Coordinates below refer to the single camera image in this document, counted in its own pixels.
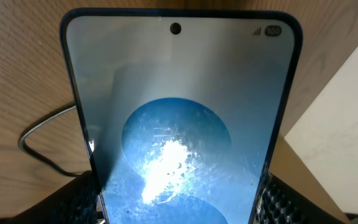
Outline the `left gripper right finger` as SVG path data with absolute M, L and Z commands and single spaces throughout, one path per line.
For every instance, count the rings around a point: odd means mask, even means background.
M 269 172 L 258 186 L 253 218 L 257 224 L 344 223 Z

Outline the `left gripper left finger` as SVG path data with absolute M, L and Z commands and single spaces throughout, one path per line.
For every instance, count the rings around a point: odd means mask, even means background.
M 86 171 L 33 207 L 14 216 L 9 224 L 95 224 L 97 196 L 92 172 Z

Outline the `blue Galaxy smartphone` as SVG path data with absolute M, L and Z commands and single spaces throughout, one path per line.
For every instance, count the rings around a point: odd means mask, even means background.
M 60 41 L 107 223 L 252 223 L 303 31 L 280 11 L 78 8 Z

